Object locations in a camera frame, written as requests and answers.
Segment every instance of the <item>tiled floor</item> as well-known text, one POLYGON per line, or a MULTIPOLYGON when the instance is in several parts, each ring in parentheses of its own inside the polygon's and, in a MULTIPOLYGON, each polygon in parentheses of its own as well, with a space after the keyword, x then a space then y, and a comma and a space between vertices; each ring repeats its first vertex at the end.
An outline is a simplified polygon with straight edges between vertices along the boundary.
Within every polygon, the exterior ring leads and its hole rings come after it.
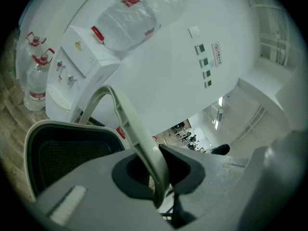
MULTIPOLYGON (((32 201, 25 175, 24 140, 30 127, 47 116, 44 109, 31 112, 24 107, 24 94, 14 77, 14 41, 12 32, 0 56, 0 161, 16 192, 32 201)), ((157 144, 164 141, 184 147, 170 129, 157 135, 157 144)))

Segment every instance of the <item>red tag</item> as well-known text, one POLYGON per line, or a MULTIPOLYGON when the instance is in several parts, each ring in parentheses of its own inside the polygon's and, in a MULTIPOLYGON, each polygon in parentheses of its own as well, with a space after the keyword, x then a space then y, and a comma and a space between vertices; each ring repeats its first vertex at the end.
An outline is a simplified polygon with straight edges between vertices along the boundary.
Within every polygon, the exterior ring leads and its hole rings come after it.
POLYGON ((122 137, 122 139, 126 139, 125 134, 124 134, 124 132, 122 131, 122 129, 120 127, 117 127, 116 131, 122 137))
POLYGON ((140 2, 140 0, 122 0, 122 3, 124 3, 127 7, 130 7, 138 2, 140 2))
POLYGON ((34 93, 29 91, 30 98, 34 101, 42 101, 46 98, 46 93, 34 93))
POLYGON ((153 27, 151 30, 147 31, 144 35, 145 35, 146 37, 149 37, 149 36, 151 36, 153 33, 154 33, 154 27, 153 27))

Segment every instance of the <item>water bottle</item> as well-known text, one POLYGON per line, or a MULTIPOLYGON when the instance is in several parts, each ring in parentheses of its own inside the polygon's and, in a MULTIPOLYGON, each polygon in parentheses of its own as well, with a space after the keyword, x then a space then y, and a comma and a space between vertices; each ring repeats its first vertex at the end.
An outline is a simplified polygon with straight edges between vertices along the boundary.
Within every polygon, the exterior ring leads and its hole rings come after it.
POLYGON ((32 56, 33 64, 27 72, 27 83, 24 105, 28 110, 37 111, 45 107, 46 85, 50 62, 48 54, 43 53, 40 58, 32 56))
POLYGON ((188 0, 116 0, 91 29, 107 48, 130 51, 176 21, 188 0))
POLYGON ((27 83, 27 71, 30 65, 33 63, 32 56, 40 56, 43 53, 42 44, 46 41, 46 38, 43 41, 40 41, 38 36, 34 36, 32 41, 29 40, 29 36, 33 35, 33 32, 30 32, 25 42, 21 46, 21 57, 19 58, 19 70, 20 70, 20 85, 22 90, 25 90, 27 83))

